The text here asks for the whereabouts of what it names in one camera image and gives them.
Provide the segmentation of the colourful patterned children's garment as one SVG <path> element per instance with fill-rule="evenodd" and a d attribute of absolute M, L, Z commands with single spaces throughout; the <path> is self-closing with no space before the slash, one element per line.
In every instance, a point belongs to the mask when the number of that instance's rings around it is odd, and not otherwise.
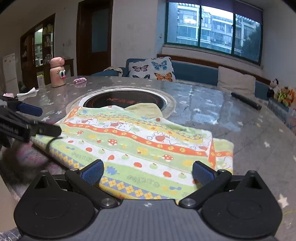
<path fill-rule="evenodd" d="M 131 199 L 181 200 L 200 188 L 192 166 L 233 170 L 234 145 L 210 131 L 145 118 L 118 106 L 76 107 L 58 122 L 58 138 L 36 135 L 32 142 L 68 168 L 100 159 L 99 187 Z"/>

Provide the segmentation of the white tissue paper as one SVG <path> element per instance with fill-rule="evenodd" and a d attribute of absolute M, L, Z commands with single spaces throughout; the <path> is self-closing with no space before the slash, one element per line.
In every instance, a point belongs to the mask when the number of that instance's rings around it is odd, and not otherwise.
<path fill-rule="evenodd" d="M 16 96 L 17 98 L 20 98 L 22 96 L 26 96 L 26 95 L 30 95 L 30 94 L 34 94 L 34 93 L 37 93 L 39 91 L 39 89 L 36 89 L 36 88 L 32 88 L 31 90 L 29 90 L 28 92 L 26 93 L 18 93 Z"/>

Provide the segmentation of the pink cartoon water bottle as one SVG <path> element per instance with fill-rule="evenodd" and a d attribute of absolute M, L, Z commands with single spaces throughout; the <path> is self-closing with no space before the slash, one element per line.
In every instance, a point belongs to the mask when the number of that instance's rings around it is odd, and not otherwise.
<path fill-rule="evenodd" d="M 50 60 L 51 87 L 57 88 L 66 84 L 65 60 L 62 57 L 55 57 Z"/>

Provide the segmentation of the white refrigerator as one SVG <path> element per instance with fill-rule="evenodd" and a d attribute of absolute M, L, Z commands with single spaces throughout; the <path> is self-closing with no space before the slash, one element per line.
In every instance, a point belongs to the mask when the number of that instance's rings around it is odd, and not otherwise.
<path fill-rule="evenodd" d="M 14 95 L 19 93 L 18 79 L 16 75 L 15 53 L 3 57 L 3 71 L 6 83 L 6 91 Z"/>

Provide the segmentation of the small pink toy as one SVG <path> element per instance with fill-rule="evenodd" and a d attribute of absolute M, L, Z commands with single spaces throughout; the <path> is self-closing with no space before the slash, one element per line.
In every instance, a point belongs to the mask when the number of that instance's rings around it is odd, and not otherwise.
<path fill-rule="evenodd" d="M 87 79 L 85 77 L 79 77 L 73 80 L 74 84 L 81 84 L 81 83 L 85 83 L 87 81 Z"/>

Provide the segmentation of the dark wooden display cabinet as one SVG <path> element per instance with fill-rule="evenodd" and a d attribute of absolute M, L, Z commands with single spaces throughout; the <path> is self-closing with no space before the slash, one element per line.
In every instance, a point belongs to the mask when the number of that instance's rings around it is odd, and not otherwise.
<path fill-rule="evenodd" d="M 20 37 L 20 57 L 23 87 L 27 90 L 42 87 L 50 81 L 50 60 L 65 59 L 66 76 L 74 76 L 75 38 L 67 34 L 63 19 L 56 13 L 34 25 Z"/>

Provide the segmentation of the round black induction hotplate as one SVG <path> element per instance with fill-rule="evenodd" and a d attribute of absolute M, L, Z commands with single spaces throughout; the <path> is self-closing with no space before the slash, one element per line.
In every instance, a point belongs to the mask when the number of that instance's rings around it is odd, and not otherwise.
<path fill-rule="evenodd" d="M 176 100 L 168 93 L 153 88 L 113 86 L 84 94 L 66 106 L 66 113 L 76 107 L 102 108 L 116 105 L 126 108 L 137 103 L 154 103 L 168 118 L 176 108 Z"/>

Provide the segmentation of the black remote control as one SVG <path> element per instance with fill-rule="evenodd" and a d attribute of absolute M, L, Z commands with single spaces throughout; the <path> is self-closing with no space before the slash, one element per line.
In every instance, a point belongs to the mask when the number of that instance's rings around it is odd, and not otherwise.
<path fill-rule="evenodd" d="M 249 106 L 251 106 L 252 108 L 256 109 L 256 110 L 261 110 L 262 106 L 260 104 L 258 104 L 257 102 L 251 100 L 250 98 L 247 98 L 239 93 L 236 92 L 231 92 L 231 95 L 233 97 L 235 97 L 236 99 L 239 99 L 240 101 L 244 102 L 245 104 L 248 104 Z"/>

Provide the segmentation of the beige cushion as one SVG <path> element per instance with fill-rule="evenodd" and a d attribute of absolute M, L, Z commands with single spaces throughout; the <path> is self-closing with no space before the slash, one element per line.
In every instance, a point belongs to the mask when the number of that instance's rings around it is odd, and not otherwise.
<path fill-rule="evenodd" d="M 255 98 L 256 79 L 252 75 L 219 66 L 217 88 L 224 92 L 236 92 L 247 98 Z"/>

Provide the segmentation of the dark wooden door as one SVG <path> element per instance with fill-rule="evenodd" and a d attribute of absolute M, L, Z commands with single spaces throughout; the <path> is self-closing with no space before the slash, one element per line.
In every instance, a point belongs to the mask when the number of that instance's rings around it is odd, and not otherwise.
<path fill-rule="evenodd" d="M 76 29 L 77 74 L 92 75 L 111 65 L 113 1 L 81 1 Z"/>

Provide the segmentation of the blue sofa bench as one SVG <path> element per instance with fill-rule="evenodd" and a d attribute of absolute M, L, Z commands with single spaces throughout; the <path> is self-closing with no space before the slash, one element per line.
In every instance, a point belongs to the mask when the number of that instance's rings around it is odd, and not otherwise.
<path fill-rule="evenodd" d="M 172 58 L 171 62 L 174 69 L 175 78 L 177 80 L 189 81 L 191 85 L 194 83 L 201 83 L 211 86 L 217 86 L 218 68 L 220 67 L 230 69 L 242 75 L 253 76 L 256 80 L 254 87 L 254 96 L 262 100 L 267 100 L 268 108 L 270 108 L 284 123 L 287 123 L 292 118 L 295 118 L 295 114 L 292 114 L 289 108 L 286 108 L 280 103 L 276 103 L 274 100 L 271 100 L 271 98 L 267 96 L 271 81 L 266 78 L 253 73 L 249 73 L 244 70 L 232 68 L 226 65 L 224 66 L 212 61 L 175 55 L 171 55 L 170 57 Z"/>

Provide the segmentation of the panda plush toy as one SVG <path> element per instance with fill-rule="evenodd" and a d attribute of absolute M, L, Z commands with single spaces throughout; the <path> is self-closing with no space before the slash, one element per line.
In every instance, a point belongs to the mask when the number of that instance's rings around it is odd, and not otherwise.
<path fill-rule="evenodd" d="M 278 79 L 274 79 L 270 82 L 268 91 L 267 91 L 267 98 L 273 98 L 274 95 L 278 92 Z"/>

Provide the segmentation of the orange and green plush toys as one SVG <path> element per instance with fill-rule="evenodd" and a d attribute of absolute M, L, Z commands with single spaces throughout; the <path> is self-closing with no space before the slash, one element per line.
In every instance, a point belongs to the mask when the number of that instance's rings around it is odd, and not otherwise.
<path fill-rule="evenodd" d="M 295 99 L 295 91 L 293 88 L 283 87 L 275 92 L 273 98 L 284 105 L 285 107 L 290 107 Z"/>

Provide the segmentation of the butterfly print pillow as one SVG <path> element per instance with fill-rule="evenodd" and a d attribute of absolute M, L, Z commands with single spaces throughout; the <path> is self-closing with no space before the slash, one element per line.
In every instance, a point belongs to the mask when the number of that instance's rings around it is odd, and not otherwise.
<path fill-rule="evenodd" d="M 170 57 L 160 57 L 131 62 L 128 65 L 128 76 L 150 80 L 175 82 L 176 77 Z"/>

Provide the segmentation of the green framed window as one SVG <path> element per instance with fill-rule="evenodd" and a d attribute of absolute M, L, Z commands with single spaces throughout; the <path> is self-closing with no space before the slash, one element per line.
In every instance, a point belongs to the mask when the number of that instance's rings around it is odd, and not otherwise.
<path fill-rule="evenodd" d="M 243 1 L 167 1 L 166 44 L 231 55 L 259 65 L 263 11 Z"/>

